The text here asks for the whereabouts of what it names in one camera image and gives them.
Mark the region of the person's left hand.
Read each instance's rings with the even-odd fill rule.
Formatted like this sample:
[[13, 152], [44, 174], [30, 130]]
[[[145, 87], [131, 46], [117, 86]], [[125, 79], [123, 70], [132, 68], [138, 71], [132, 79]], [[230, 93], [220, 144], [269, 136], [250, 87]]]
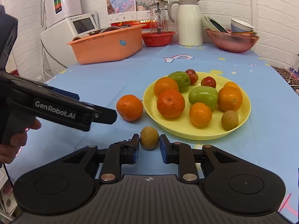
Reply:
[[15, 159], [21, 147], [25, 146], [27, 142], [27, 133], [17, 133], [10, 138], [9, 143], [1, 144], [1, 163], [10, 164]]

